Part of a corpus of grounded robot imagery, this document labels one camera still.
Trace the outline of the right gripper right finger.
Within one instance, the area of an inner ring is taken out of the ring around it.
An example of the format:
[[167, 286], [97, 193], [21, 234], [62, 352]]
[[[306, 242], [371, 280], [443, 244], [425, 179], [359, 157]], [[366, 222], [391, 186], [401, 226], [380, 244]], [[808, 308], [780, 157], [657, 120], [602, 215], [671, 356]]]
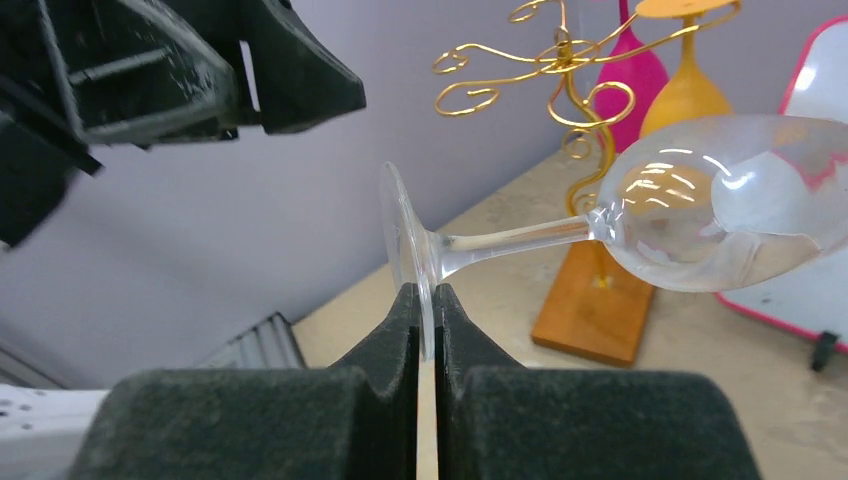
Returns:
[[523, 366], [436, 289], [443, 479], [757, 479], [728, 398], [676, 371]]

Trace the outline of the gold wire wine glass rack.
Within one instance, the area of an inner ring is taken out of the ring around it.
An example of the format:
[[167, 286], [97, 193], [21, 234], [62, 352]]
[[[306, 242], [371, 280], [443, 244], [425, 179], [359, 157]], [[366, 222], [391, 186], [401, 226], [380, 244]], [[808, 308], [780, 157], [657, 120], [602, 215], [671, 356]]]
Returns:
[[[628, 53], [610, 55], [617, 37], [639, 19], [635, 7], [630, 18], [597, 41], [574, 38], [560, 24], [551, 47], [531, 59], [532, 76], [555, 75], [558, 84], [554, 99], [567, 99], [580, 113], [570, 120], [558, 116], [567, 129], [563, 150], [575, 160], [597, 157], [594, 173], [570, 186], [565, 204], [569, 214], [580, 206], [591, 206], [590, 187], [600, 181], [619, 154], [609, 126], [621, 121], [633, 109], [635, 98], [629, 86], [618, 81], [597, 83], [601, 67], [651, 50], [653, 43]], [[618, 113], [603, 118], [595, 111], [596, 95], [604, 89], [617, 89], [628, 95], [628, 103]], [[607, 365], [628, 367], [634, 362], [654, 295], [651, 285], [617, 266], [597, 242], [572, 246], [541, 307], [531, 337], [537, 345], [563, 351]]]

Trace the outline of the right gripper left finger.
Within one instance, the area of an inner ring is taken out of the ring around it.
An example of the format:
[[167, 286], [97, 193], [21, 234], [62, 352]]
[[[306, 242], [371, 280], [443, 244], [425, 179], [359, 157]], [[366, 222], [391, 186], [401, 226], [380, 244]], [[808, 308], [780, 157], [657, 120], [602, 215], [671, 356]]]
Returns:
[[115, 385], [73, 479], [411, 479], [418, 292], [315, 369], [151, 370]]

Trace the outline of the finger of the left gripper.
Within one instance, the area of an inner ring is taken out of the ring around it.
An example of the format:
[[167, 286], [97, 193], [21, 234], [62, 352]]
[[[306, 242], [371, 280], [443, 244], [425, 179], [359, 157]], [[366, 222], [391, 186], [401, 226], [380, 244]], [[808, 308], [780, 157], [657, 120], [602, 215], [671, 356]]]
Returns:
[[294, 134], [366, 107], [362, 80], [310, 31], [289, 1], [241, 3], [269, 135]]
[[40, 1], [66, 118], [87, 144], [151, 144], [238, 104], [232, 66], [161, 1]]

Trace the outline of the clear wine glass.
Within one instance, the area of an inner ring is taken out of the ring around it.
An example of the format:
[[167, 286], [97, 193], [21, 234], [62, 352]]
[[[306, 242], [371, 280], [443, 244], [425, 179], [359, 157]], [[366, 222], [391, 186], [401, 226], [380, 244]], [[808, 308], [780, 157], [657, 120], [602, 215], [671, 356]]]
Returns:
[[397, 286], [421, 304], [420, 351], [435, 354], [436, 287], [471, 264], [582, 241], [601, 243], [636, 278], [678, 292], [756, 285], [847, 245], [847, 217], [790, 193], [847, 155], [844, 122], [779, 114], [686, 120], [633, 143], [602, 179], [592, 209], [481, 235], [426, 230], [401, 175], [382, 167], [383, 229]]

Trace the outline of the pink plastic wine glass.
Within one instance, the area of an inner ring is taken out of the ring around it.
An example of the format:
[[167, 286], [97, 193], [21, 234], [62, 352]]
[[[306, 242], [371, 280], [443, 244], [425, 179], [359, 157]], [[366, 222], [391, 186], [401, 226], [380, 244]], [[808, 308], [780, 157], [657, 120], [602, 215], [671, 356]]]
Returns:
[[[623, 24], [630, 18], [628, 1], [618, 1], [619, 19]], [[644, 44], [637, 38], [631, 27], [627, 27], [617, 37], [610, 55], [628, 53]], [[621, 121], [609, 126], [615, 144], [616, 153], [623, 152], [639, 139], [642, 123], [656, 96], [668, 82], [669, 76], [660, 59], [651, 50], [624, 60], [606, 63], [601, 69], [597, 83], [618, 81], [629, 86], [634, 93], [635, 103], [632, 111]], [[596, 113], [608, 118], [618, 113], [628, 103], [628, 95], [617, 89], [604, 89], [594, 100]]]

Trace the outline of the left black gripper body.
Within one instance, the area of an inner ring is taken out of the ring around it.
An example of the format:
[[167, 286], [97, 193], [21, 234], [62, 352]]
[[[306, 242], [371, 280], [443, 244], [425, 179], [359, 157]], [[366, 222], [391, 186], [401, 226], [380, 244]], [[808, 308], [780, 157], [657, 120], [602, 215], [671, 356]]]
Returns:
[[1, 244], [18, 247], [95, 174], [67, 124], [35, 1], [1, 3]]

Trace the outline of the yellow plastic wine glass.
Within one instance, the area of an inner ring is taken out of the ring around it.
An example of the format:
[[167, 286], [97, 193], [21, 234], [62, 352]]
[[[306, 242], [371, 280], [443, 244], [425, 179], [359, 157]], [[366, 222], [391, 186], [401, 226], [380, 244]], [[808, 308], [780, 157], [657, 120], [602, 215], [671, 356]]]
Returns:
[[642, 138], [681, 121], [733, 111], [722, 91], [699, 67], [695, 39], [699, 31], [728, 21], [740, 10], [741, 3], [732, 0], [649, 0], [636, 6], [639, 17], [682, 20], [682, 29], [673, 35], [681, 40], [678, 69], [648, 108], [640, 130]]

